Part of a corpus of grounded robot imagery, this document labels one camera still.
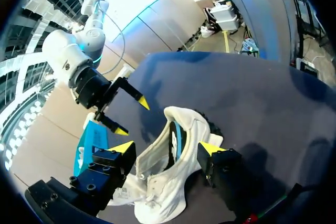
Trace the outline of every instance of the blue object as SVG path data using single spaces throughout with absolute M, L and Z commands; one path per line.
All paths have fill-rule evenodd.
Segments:
M 180 125 L 174 121 L 177 132 L 177 150 L 176 150 L 176 161 L 180 159 L 182 153 L 182 137 L 181 137 L 181 128 Z
M 80 160 L 79 148 L 84 147 L 83 165 L 79 168 L 78 160 Z M 92 154 L 99 149 L 106 150 L 108 148 L 107 130 L 93 121 L 89 121 L 82 136 L 80 137 L 76 148 L 75 163 L 73 165 L 74 176 L 81 174 L 89 164 L 93 162 Z
M 257 52 L 259 51 L 259 48 L 257 47 L 256 43 L 254 42 L 253 39 L 247 38 L 243 41 L 243 51 L 254 51 Z

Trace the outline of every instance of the shoe insole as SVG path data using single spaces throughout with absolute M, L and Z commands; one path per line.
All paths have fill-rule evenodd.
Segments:
M 181 157 L 183 152 L 187 133 L 175 121 L 170 123 L 169 128 L 169 161 L 165 170 L 172 167 Z

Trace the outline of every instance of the ceiling light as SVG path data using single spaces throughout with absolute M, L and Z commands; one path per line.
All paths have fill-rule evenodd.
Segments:
M 26 127 L 25 122 L 24 122 L 24 121 L 20 121 L 20 122 L 19 122 L 19 127 L 20 127 L 21 129 L 23 129 L 24 127 Z
M 6 150 L 6 157 L 11 160 L 12 158 L 12 152 L 10 150 Z
M 16 136 L 16 137 L 20 136 L 20 130 L 19 129 L 14 130 L 14 136 Z
M 14 138 L 11 138 L 11 140 L 9 140 L 9 145 L 11 148 L 14 148 L 15 145 L 16 145 L 16 142 L 15 142 L 15 139 Z
M 26 114 L 24 115 L 24 118 L 25 118 L 26 120 L 29 120 L 29 119 L 30 119 L 30 113 L 26 113 Z
M 9 168 L 10 168 L 9 162 L 7 162 L 7 161 L 5 162 L 5 167 L 6 167 L 7 170 L 9 170 Z
M 35 120 L 36 117 L 37 117 L 37 114 L 36 114 L 36 113 L 32 113 L 32 114 L 30 115 L 30 118 L 31 118 L 32 120 Z
M 26 134 L 27 134 L 27 130 L 26 129 L 21 129 L 20 135 L 25 136 Z
M 18 138 L 15 140 L 15 144 L 16 144 L 16 146 L 20 147 L 21 144 L 22 144 L 22 139 L 18 137 Z
M 27 121 L 26 121 L 26 125 L 27 125 L 28 127 L 31 126 L 32 123 L 33 123 L 33 122 L 32 122 L 31 120 L 27 120 Z

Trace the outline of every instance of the yellow triangle marker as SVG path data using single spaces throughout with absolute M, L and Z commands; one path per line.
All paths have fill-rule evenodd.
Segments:
M 128 136 L 129 135 L 126 131 L 124 131 L 124 130 L 122 130 L 120 128 L 117 128 L 114 133 L 118 134 L 118 135 L 122 135 L 122 136 Z
M 150 110 L 149 106 L 148 106 L 148 103 L 145 99 L 144 96 L 142 96 L 139 101 L 138 101 L 142 106 L 144 106 L 147 110 Z
M 116 152 L 120 152 L 122 154 L 124 154 L 127 149 L 134 143 L 134 141 L 130 141 L 121 145 L 118 145 L 116 147 L 110 148 L 108 149 L 108 151 L 116 151 Z
M 208 144 L 208 143 L 205 143 L 205 142 L 200 142 L 200 144 L 203 145 L 203 147 L 205 148 L 205 150 L 209 153 L 209 155 L 211 156 L 213 153 L 215 152 L 218 152 L 218 151 L 227 151 L 226 149 L 222 149 L 222 148 L 219 148 L 215 145 L 212 145 L 212 144 Z

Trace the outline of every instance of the floor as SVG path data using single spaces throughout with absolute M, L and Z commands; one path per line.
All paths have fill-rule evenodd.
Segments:
M 244 28 L 228 36 L 229 52 L 239 52 L 243 42 Z M 226 52 L 225 41 L 222 33 L 217 33 L 209 38 L 194 38 L 186 44 L 189 51 Z M 303 55 L 305 60 L 312 62 L 319 71 L 319 79 L 327 85 L 336 88 L 336 71 L 331 56 L 324 48 L 310 36 L 305 36 L 303 41 Z

